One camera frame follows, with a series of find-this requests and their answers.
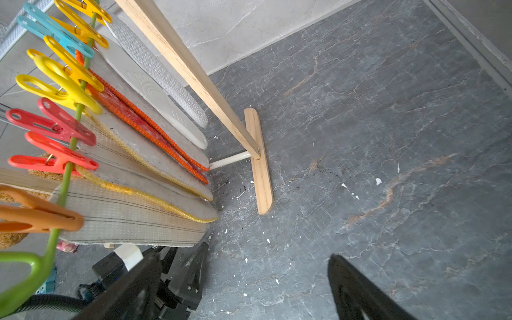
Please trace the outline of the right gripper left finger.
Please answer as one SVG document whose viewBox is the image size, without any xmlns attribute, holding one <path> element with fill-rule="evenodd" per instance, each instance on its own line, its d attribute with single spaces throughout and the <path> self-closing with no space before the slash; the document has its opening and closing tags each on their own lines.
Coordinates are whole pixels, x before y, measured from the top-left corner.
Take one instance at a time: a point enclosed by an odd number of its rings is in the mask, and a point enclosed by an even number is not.
<svg viewBox="0 0 512 320">
<path fill-rule="evenodd" d="M 161 261 L 157 253 L 151 253 L 74 318 L 157 319 L 160 280 Z"/>
</svg>

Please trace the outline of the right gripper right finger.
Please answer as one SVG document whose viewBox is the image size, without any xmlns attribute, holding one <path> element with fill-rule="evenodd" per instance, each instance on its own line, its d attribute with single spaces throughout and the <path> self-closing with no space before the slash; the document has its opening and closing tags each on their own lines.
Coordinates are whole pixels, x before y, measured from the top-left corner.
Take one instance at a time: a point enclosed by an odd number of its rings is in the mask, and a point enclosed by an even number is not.
<svg viewBox="0 0 512 320">
<path fill-rule="evenodd" d="M 342 256 L 331 255 L 327 273 L 340 319 L 414 319 Z"/>
</svg>

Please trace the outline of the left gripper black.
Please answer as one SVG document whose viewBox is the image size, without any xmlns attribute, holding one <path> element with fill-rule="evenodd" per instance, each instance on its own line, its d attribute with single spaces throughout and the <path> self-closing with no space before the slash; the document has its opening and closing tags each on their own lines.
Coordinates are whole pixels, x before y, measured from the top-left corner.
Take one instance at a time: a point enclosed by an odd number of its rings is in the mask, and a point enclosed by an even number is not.
<svg viewBox="0 0 512 320">
<path fill-rule="evenodd" d="M 203 264 L 209 246 L 202 242 L 192 248 L 156 247 L 141 251 L 136 245 L 122 245 L 96 263 L 98 280 L 91 285 L 94 302 L 123 275 L 151 253 L 161 261 L 161 280 L 155 304 L 157 319 L 189 319 L 203 295 Z"/>
</svg>

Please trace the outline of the white striped insole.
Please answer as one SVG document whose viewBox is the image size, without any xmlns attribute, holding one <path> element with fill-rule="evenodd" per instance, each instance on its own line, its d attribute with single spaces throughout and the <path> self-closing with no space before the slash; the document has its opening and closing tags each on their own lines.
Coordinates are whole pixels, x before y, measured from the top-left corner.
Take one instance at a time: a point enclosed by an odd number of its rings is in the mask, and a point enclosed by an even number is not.
<svg viewBox="0 0 512 320">
<path fill-rule="evenodd" d="M 104 243 L 191 247 L 207 224 L 173 213 L 142 197 L 117 193 L 85 179 L 73 179 L 66 208 L 84 218 L 78 231 L 60 231 L 59 238 L 79 245 Z"/>
</svg>

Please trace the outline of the green clip hanger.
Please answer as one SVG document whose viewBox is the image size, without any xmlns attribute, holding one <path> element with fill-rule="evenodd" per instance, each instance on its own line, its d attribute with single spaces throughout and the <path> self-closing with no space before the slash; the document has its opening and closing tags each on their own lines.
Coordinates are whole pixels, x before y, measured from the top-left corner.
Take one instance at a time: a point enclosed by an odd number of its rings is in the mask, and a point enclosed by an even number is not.
<svg viewBox="0 0 512 320">
<path fill-rule="evenodd" d="M 38 96 L 39 108 L 45 113 L 37 117 L 31 113 L 12 110 L 10 120 L 21 124 L 26 140 L 48 153 L 48 157 L 15 155 L 9 159 L 13 167 L 59 173 L 63 175 L 62 188 L 68 189 L 71 176 L 77 167 L 97 169 L 92 159 L 77 153 L 78 142 L 95 144 L 92 132 L 81 124 L 84 112 L 101 114 L 100 104 L 87 92 L 87 87 L 98 91 L 104 89 L 99 80 L 89 72 L 88 62 L 93 58 L 93 46 L 107 47 L 108 41 L 95 30 L 95 22 L 111 22 L 111 16 L 95 1 L 57 1 L 57 8 L 69 19 L 62 23 L 49 17 L 32 3 L 26 3 L 26 16 L 17 19 L 26 30 L 41 37 L 48 47 L 60 57 L 53 61 L 44 54 L 30 50 L 29 57 L 37 68 L 52 79 L 48 85 L 29 75 L 17 76 L 22 89 Z M 92 18 L 86 23 L 84 16 Z M 81 53 L 85 62 L 76 60 Z M 49 236 L 46 252 L 40 256 L 26 252 L 3 252 L 4 263 L 25 263 L 31 268 L 28 277 L 1 294 L 1 316 L 18 312 L 50 276 L 59 234 L 61 231 L 78 231 L 84 224 L 83 217 L 66 208 L 66 194 L 62 193 L 56 203 L 40 199 L 13 185 L 3 184 L 1 193 L 13 197 L 17 207 L 1 207 L 1 231 L 4 233 L 46 233 Z"/>
</svg>

